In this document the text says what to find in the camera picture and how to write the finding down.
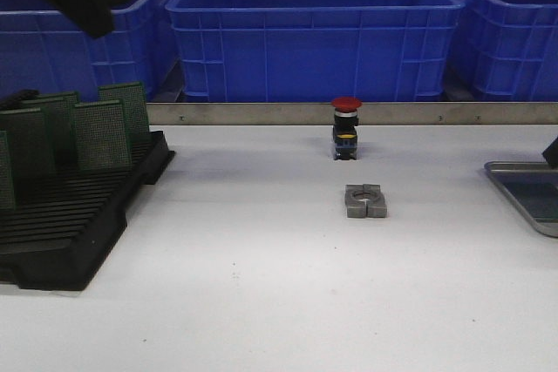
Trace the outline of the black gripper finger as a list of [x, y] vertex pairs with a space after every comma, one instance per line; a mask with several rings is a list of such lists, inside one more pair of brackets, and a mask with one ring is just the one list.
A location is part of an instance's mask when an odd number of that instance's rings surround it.
[[555, 138], [541, 153], [550, 168], [558, 167], [558, 138]]

